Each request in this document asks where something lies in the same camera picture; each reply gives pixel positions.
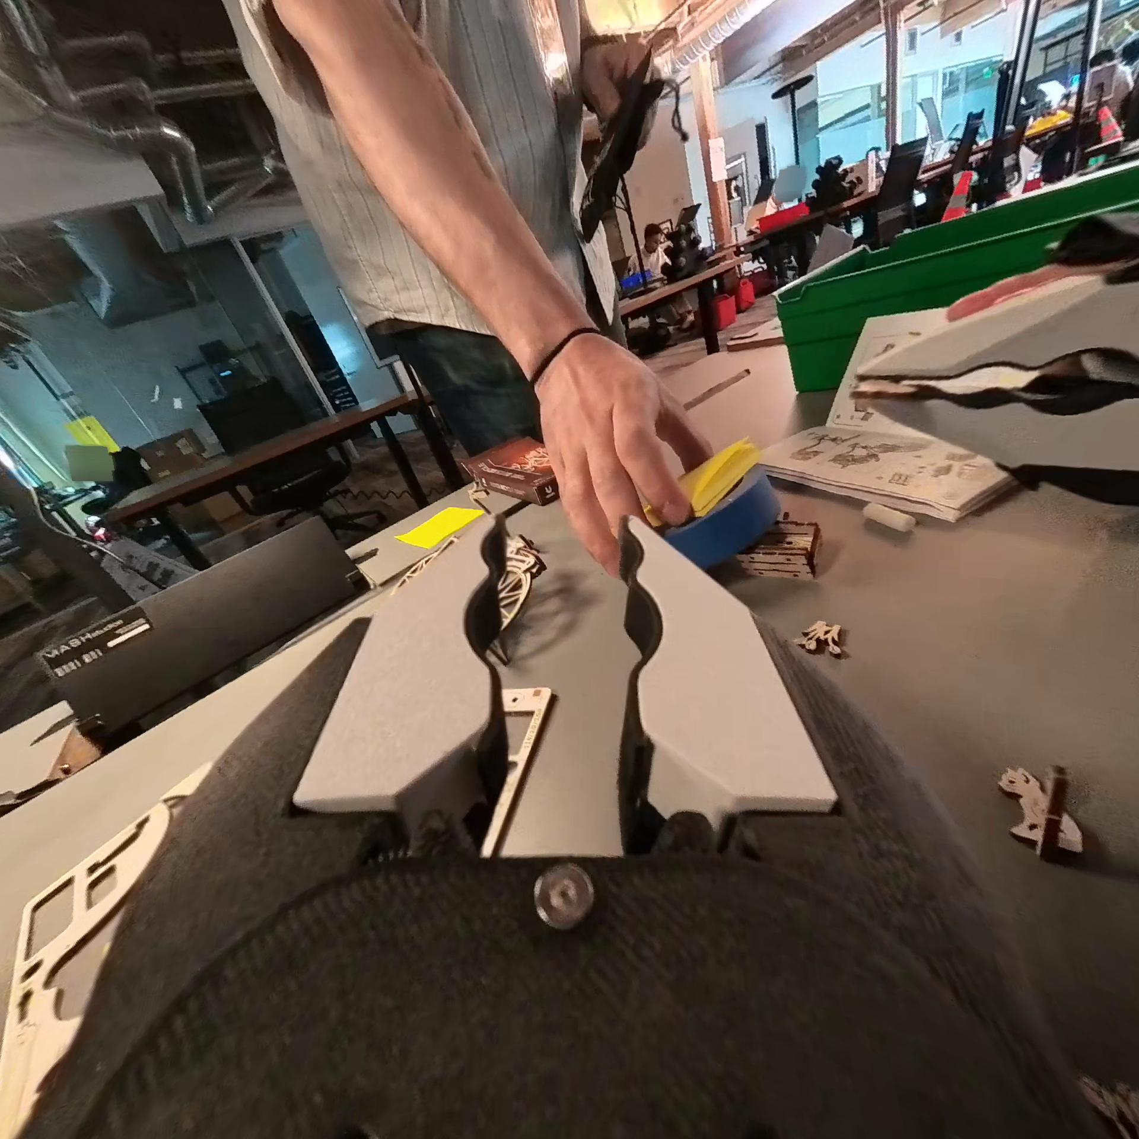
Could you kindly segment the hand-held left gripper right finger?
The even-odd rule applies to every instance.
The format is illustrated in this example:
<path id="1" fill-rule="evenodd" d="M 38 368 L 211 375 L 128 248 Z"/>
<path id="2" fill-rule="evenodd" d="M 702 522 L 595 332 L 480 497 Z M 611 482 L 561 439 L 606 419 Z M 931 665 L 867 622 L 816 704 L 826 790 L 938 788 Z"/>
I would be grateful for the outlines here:
<path id="1" fill-rule="evenodd" d="M 648 522 L 621 524 L 624 631 L 638 649 L 619 744 L 622 853 L 665 822 L 828 815 L 838 793 L 756 615 Z"/>

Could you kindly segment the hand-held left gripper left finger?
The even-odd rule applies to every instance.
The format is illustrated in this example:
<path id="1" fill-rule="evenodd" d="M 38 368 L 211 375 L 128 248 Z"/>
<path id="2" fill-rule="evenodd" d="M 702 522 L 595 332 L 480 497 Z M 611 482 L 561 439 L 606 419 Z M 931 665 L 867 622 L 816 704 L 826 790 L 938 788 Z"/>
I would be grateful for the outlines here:
<path id="1" fill-rule="evenodd" d="M 502 683 L 506 522 L 480 515 L 392 590 L 368 629 L 294 790 L 319 815 L 395 815 L 407 836 L 438 812 L 482 848 L 509 773 Z"/>

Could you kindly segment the toothed wooden rod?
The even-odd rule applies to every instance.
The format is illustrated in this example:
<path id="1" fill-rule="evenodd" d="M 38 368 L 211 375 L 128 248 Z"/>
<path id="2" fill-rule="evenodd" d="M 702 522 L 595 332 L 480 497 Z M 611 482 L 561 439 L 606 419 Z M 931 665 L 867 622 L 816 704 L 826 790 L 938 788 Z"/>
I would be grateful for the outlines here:
<path id="1" fill-rule="evenodd" d="M 1061 829 L 1068 795 L 1068 771 L 1053 765 L 1043 783 L 1041 822 L 1036 838 L 1036 854 L 1046 863 L 1056 861 L 1061 853 Z"/>

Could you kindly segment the another person's forearm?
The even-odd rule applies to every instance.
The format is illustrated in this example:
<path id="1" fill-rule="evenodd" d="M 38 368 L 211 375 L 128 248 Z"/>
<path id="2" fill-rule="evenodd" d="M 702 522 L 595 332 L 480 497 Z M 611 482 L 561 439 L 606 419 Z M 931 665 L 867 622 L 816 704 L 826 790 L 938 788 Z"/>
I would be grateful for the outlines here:
<path id="1" fill-rule="evenodd" d="M 594 392 L 609 349 L 511 202 L 458 95 L 390 2 L 275 2 L 389 207 L 534 382 Z"/>

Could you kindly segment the wooden cart model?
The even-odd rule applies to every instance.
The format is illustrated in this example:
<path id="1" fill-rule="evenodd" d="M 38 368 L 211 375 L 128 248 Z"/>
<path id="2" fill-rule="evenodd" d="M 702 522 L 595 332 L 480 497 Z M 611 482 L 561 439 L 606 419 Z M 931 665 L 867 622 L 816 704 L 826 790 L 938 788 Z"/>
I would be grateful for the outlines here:
<path id="1" fill-rule="evenodd" d="M 521 615 L 534 590 L 534 580 L 546 571 L 538 548 L 524 536 L 506 541 L 506 571 L 499 580 L 500 632 L 490 651 L 500 665 L 509 665 L 507 632 Z"/>

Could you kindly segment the green plastic bin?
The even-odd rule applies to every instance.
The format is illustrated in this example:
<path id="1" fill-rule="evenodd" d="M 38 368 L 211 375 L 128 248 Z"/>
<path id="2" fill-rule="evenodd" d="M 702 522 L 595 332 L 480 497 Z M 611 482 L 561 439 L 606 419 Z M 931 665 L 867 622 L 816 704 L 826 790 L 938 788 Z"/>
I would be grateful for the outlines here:
<path id="1" fill-rule="evenodd" d="M 851 249 L 777 292 L 794 387 L 839 387 L 868 319 L 948 307 L 1045 265 L 1078 221 L 1138 212 L 1138 156 L 1022 193 L 958 221 L 904 232 L 887 249 Z"/>

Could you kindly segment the instruction booklet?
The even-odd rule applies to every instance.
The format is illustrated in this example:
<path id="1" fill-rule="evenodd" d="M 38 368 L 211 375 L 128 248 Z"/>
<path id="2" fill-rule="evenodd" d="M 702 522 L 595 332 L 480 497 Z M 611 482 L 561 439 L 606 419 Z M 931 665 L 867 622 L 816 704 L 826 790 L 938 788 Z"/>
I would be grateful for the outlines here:
<path id="1" fill-rule="evenodd" d="M 943 441 L 833 422 L 770 444 L 761 465 L 784 482 L 945 522 L 960 522 L 1017 485 L 990 460 Z"/>

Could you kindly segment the blue tape roll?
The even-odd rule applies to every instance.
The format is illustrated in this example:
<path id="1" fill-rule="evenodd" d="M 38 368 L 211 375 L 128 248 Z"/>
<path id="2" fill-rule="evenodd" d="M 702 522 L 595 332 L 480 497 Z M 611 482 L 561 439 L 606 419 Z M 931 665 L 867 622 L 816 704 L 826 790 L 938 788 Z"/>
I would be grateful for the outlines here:
<path id="1" fill-rule="evenodd" d="M 663 541 L 707 571 L 753 548 L 782 517 L 782 505 L 761 466 L 704 517 L 663 531 Z"/>

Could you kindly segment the single yellow sticky note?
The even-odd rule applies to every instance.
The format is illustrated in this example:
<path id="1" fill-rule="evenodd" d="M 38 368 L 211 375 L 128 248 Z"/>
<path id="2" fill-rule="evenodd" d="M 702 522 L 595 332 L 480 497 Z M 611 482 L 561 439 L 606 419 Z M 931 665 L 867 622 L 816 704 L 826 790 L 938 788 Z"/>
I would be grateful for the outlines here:
<path id="1" fill-rule="evenodd" d="M 414 549 L 434 549 L 460 534 L 470 524 L 485 517 L 487 514 L 484 509 L 451 505 L 438 510 L 411 531 L 397 534 L 395 541 Z"/>

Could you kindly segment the black equipment case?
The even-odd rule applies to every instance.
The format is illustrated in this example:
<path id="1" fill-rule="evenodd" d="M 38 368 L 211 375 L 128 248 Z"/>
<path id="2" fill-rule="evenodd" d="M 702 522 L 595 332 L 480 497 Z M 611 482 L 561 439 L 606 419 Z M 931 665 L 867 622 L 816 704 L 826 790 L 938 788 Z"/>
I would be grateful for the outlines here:
<path id="1" fill-rule="evenodd" d="M 104 743 L 368 588 L 311 519 L 65 634 L 36 660 L 77 726 Z"/>

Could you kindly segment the yellow sticky note pad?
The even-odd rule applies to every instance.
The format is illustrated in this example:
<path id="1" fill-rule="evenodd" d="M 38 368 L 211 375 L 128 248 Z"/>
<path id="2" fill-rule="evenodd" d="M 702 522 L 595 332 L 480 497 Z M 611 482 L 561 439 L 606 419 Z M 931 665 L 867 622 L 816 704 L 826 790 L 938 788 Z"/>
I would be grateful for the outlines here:
<path id="1" fill-rule="evenodd" d="M 761 448 L 750 439 L 739 439 L 692 471 L 678 475 L 678 485 L 690 500 L 689 521 L 712 512 L 758 466 Z"/>

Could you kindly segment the dark red box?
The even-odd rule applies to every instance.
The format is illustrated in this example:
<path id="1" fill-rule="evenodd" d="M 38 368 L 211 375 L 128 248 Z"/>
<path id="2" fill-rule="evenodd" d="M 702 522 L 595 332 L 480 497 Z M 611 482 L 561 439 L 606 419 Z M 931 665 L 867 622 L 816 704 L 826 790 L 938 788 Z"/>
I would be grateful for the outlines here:
<path id="1" fill-rule="evenodd" d="M 548 448 L 533 439 L 511 439 L 461 461 L 473 482 L 489 492 L 533 505 L 560 500 L 560 487 Z"/>

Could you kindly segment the wooden strip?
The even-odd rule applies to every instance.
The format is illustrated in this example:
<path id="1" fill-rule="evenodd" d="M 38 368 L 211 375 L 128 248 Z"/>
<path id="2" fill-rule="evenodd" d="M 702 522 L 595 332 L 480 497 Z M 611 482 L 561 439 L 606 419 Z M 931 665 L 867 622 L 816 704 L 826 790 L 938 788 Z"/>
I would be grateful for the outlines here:
<path id="1" fill-rule="evenodd" d="M 729 375 L 724 380 L 719 380 L 717 383 L 712 383 L 706 392 L 700 392 L 699 395 L 695 395 L 694 399 L 685 402 L 685 405 L 684 405 L 685 410 L 690 412 L 690 410 L 707 404 L 709 400 L 716 399 L 722 392 L 733 388 L 736 383 L 741 383 L 743 380 L 748 380 L 750 375 L 751 375 L 751 370 L 745 368 L 745 370 L 739 370 L 738 373 Z"/>

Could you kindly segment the brown background table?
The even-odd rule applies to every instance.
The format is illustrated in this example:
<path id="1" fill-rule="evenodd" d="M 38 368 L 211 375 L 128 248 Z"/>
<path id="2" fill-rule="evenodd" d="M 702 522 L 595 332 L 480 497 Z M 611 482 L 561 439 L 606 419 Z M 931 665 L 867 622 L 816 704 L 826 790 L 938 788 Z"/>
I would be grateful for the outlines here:
<path id="1" fill-rule="evenodd" d="M 236 456 L 221 456 L 195 471 L 170 477 L 148 488 L 133 492 L 106 514 L 104 522 L 109 527 L 126 527 L 139 521 L 153 521 L 187 563 L 197 571 L 204 571 L 211 568 L 211 560 L 195 546 L 190 534 L 172 519 L 170 509 L 173 505 L 189 507 L 222 492 L 250 488 L 251 477 L 268 465 L 331 449 L 370 426 L 389 427 L 389 421 L 394 415 L 411 415 L 417 422 L 450 490 L 463 490 L 463 470 L 455 461 L 439 431 L 434 402 L 417 392 L 409 392 L 387 402 L 370 402 L 353 410 L 309 422 L 277 438 L 256 443 Z"/>

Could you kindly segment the silver ceiling duct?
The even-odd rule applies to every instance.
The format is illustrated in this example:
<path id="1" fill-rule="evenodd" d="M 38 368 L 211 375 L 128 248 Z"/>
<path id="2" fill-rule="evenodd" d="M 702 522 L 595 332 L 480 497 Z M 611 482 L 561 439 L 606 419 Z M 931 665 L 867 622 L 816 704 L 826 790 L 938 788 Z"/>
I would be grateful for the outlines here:
<path id="1" fill-rule="evenodd" d="M 217 221 L 221 212 L 253 200 L 287 173 L 282 154 L 272 148 L 250 163 L 239 160 L 212 166 L 211 170 L 229 178 L 229 183 L 219 193 L 209 195 L 207 166 L 200 161 L 192 138 L 175 122 L 155 117 L 146 122 L 106 124 L 82 112 L 80 93 L 68 85 L 31 2 L 4 2 L 2 24 L 12 31 L 17 54 L 39 80 L 39 87 L 31 88 L 4 71 L 2 90 L 33 114 L 34 122 L 46 124 L 60 136 L 90 141 L 138 158 L 146 154 L 163 158 L 178 207 L 192 224 L 206 226 Z"/>

